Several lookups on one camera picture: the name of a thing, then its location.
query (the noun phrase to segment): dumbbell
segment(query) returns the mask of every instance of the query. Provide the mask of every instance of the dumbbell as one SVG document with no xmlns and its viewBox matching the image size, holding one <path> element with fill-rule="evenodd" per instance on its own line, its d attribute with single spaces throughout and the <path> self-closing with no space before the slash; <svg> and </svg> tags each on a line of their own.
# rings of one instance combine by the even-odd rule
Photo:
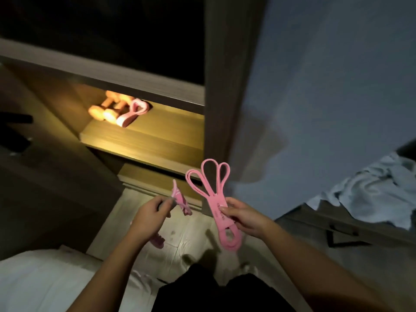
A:
<svg viewBox="0 0 416 312">
<path fill-rule="evenodd" d="M 120 101 L 116 106 L 114 106 L 114 109 L 106 109 L 103 113 L 104 119 L 112 124 L 116 123 L 117 118 L 120 116 L 123 108 L 126 105 L 130 105 L 134 99 L 132 96 L 124 94 L 119 94 L 119 98 Z"/>
<path fill-rule="evenodd" d="M 115 92 L 106 91 L 105 95 L 107 99 L 101 105 L 93 105 L 88 109 L 88 113 L 96 120 L 104 120 L 104 111 L 110 107 L 113 101 L 120 101 L 119 95 Z"/>
</svg>

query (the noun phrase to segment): floor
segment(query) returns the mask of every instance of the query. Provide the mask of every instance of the floor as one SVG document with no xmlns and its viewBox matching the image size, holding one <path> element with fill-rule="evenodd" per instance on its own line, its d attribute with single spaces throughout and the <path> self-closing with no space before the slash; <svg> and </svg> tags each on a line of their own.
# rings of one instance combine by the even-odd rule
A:
<svg viewBox="0 0 416 312">
<path fill-rule="evenodd" d="M 87 254 L 105 260 L 127 232 L 139 206 L 151 198 L 133 189 L 125 189 Z M 159 250 L 149 243 L 145 245 L 134 269 L 170 283 L 185 272 L 184 255 L 197 260 L 206 250 L 214 250 L 218 253 L 214 277 L 220 285 L 233 278 L 242 264 L 249 263 L 257 267 L 259 277 L 278 290 L 294 309 L 311 311 L 262 241 L 245 236 L 238 252 L 225 251 L 220 248 L 216 225 L 211 217 L 199 212 L 185 217 L 179 208 L 171 214 L 159 232 L 166 239 L 164 248 Z M 415 311 L 416 250 L 377 246 L 331 249 L 326 244 L 323 230 L 284 219 L 279 223 L 379 292 L 394 311 Z"/>
</svg>

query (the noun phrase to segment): white cloth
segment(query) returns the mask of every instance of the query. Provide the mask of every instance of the white cloth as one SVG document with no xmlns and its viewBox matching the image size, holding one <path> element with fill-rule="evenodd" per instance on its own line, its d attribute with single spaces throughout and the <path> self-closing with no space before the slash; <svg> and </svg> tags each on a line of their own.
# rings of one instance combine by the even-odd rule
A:
<svg viewBox="0 0 416 312">
<path fill-rule="evenodd" d="M 321 200 L 327 200 L 334 206 L 342 204 L 355 219 L 390 221 L 408 230 L 416 209 L 415 176 L 416 162 L 393 152 L 306 204 L 316 210 Z"/>
<path fill-rule="evenodd" d="M 64 312 L 100 265 L 100 261 L 73 250 L 28 251 L 3 260 L 0 311 Z M 131 277 L 120 311 L 150 312 L 162 285 L 148 276 Z"/>
</svg>

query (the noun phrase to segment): right hand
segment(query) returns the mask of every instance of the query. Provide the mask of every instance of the right hand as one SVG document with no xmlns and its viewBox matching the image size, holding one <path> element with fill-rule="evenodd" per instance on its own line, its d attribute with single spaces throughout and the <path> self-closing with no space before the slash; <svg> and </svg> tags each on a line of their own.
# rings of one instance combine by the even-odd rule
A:
<svg viewBox="0 0 416 312">
<path fill-rule="evenodd" d="M 236 222 L 237 228 L 244 233 L 259 239 L 264 239 L 268 228 L 275 225 L 274 221 L 246 203 L 233 197 L 226 198 L 228 208 L 220 207 L 221 212 Z"/>
</svg>

